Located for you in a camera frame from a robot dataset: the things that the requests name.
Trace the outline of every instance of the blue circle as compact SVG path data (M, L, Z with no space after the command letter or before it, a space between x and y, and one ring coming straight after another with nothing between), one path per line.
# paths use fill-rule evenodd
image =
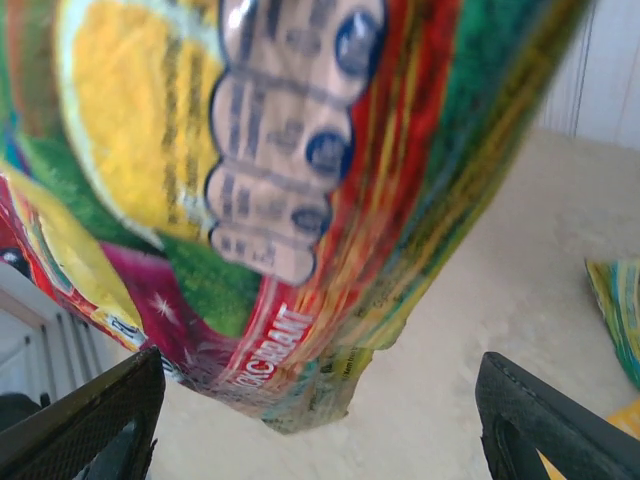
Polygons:
M314 172L339 183L351 167L353 146L342 134L325 130L311 137L306 157Z
M356 10L338 28L335 54L340 69L350 77L373 76L382 45L383 26L366 10Z
M291 214L291 221L307 235L320 238L331 224L331 215L314 205L296 208Z

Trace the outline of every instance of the snack bag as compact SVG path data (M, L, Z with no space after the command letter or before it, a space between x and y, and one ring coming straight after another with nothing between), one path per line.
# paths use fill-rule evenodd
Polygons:
M281 432L343 417L585 0L4 0L2 215L52 294Z
M640 389L640 259L589 260L586 266L618 360Z

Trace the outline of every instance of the black plastic part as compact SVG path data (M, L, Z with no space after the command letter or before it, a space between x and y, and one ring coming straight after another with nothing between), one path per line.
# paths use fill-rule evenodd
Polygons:
M0 433L0 478L70 480L97 468L91 478L144 479L164 389L160 352L137 353Z
M482 359L476 403L496 480L548 479L538 451L568 480L640 479L640 442L498 353Z

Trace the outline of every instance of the tiled floor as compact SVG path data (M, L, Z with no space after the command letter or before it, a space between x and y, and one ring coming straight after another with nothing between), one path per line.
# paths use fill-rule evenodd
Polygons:
M344 421L281 437L170 384L154 480L486 480L473 397L486 350L598 414L631 403L583 258L640 254L638 185L640 154L534 133Z

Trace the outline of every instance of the yellow graphic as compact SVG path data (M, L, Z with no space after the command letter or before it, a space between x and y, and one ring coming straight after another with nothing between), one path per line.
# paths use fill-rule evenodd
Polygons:
M102 203L156 246L155 231L206 242L216 15L204 0L64 0L58 10L68 137Z
M4 160L1 165L12 195L17 197L17 192L25 195L37 211L37 221L46 246L57 266L76 290L99 309L110 312L142 330L138 310L98 242L60 204L57 198L33 184ZM20 207L20 203L15 201L14 205L29 237L29 243L34 246L36 254L47 265L45 254L42 248L38 247L40 242L34 231L34 219L30 218L29 212L24 207ZM47 274L50 278L54 275L50 270Z

